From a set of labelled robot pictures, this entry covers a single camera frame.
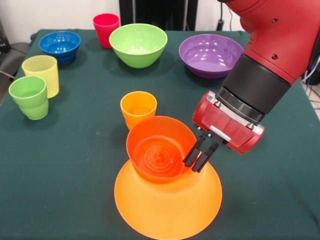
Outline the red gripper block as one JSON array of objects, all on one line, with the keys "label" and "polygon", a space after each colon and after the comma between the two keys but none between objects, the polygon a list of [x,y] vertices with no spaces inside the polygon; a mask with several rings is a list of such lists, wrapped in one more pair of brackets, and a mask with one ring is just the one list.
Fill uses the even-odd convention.
[{"label": "red gripper block", "polygon": [[[254,124],[236,114],[218,100],[212,91],[202,97],[193,113],[192,121],[204,131],[211,131],[221,137],[229,148],[239,154],[245,154],[255,147],[265,133],[263,125]],[[214,142],[198,157],[206,138],[206,134],[201,134],[183,160],[186,167],[191,167],[196,161],[192,167],[193,172],[199,173],[219,147],[219,144]]]}]

